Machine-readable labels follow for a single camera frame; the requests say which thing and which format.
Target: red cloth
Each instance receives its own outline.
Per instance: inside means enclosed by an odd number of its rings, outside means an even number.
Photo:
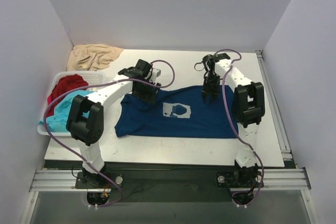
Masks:
[[[86,81],[84,81],[82,76],[78,74],[74,74],[72,76],[65,76],[59,79],[58,84],[54,87],[51,95],[48,97],[48,104],[50,104],[54,99],[59,97],[61,94],[68,92],[72,89],[83,87],[89,85]],[[60,102],[56,102],[48,111],[47,117],[54,115],[54,108]]]

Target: tan cloth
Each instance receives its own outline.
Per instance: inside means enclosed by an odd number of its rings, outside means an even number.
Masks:
[[[108,68],[110,62],[116,60],[123,50],[105,44],[76,45],[70,53],[67,71]]]

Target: metal frame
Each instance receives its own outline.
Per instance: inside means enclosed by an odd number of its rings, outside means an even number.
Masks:
[[[269,99],[270,109],[272,117],[274,118],[275,128],[279,140],[280,149],[282,151],[282,157],[284,161],[288,161],[291,166],[293,165],[293,157],[291,154],[289,142],[286,136],[286,131],[281,120],[280,112],[277,106],[276,98],[274,96],[273,90],[271,88],[269,78],[266,73],[264,60],[262,57],[262,51],[256,52],[258,57],[258,62],[261,70],[261,74],[264,81],[265,91]],[[156,170],[153,165],[149,166],[147,170]],[[220,169],[221,167],[209,167],[207,170],[213,171],[214,169]],[[163,167],[158,165],[157,170],[164,170]],[[28,202],[26,208],[22,215],[21,222],[30,223],[32,217],[35,203],[37,200],[39,191],[68,191],[68,192],[78,192],[78,191],[102,191],[102,189],[75,189],[76,179],[72,176],[71,171],[67,170],[38,170],[35,173],[30,193],[28,197]],[[308,180],[307,173],[305,169],[265,169],[265,179],[264,187],[262,190],[300,190],[302,193],[303,201],[305,203],[307,213],[311,223],[319,223],[317,219],[317,214],[313,206],[313,202],[310,195],[310,184]]]

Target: white laundry basket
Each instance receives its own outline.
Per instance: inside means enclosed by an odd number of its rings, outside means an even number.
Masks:
[[[96,72],[96,71],[67,71],[67,72],[60,72],[58,73],[54,79],[53,82],[49,88],[49,91],[47,95],[50,95],[56,84],[58,83],[59,79],[61,79],[64,76],[72,76],[73,74],[78,74],[79,76],[82,76],[84,81],[86,81],[89,85],[95,85],[95,84],[103,84],[106,82],[106,76],[103,72]],[[47,108],[47,98],[45,98],[45,104],[43,106],[43,110],[41,113],[40,120],[43,120],[43,114],[44,111]],[[44,128],[43,124],[37,125],[37,132],[41,135],[48,135],[46,132],[46,129]],[[53,132],[54,136],[71,136],[69,132]]]

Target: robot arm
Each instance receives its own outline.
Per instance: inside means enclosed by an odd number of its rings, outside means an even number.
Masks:
[[[231,59],[227,54],[207,55],[202,63],[206,70],[202,97],[205,102],[206,97],[210,95],[212,102],[219,94],[220,79],[231,67]],[[225,83],[234,92],[232,115],[238,123],[239,136],[255,149],[259,124],[265,114],[264,86],[260,82],[254,83],[235,67],[232,67]],[[256,157],[250,147],[243,143],[239,145],[235,159],[238,166],[257,167]]]
[[[87,163],[102,173],[106,169],[98,143],[104,130],[104,111],[116,100],[130,92],[141,100],[153,102],[160,84],[157,83],[157,87],[154,88],[132,80],[139,79],[155,84],[155,80],[160,74],[159,69],[153,68],[146,61],[139,60],[135,67],[119,71],[111,81],[116,82],[115,84],[106,86],[86,97],[78,95],[73,99],[67,130],[71,133],[72,138],[78,140],[81,155],[88,161],[83,162],[82,165],[83,177],[90,177],[98,183],[101,178]],[[130,79],[130,81],[118,82],[125,79]],[[86,112],[89,112],[88,117],[84,116]]]

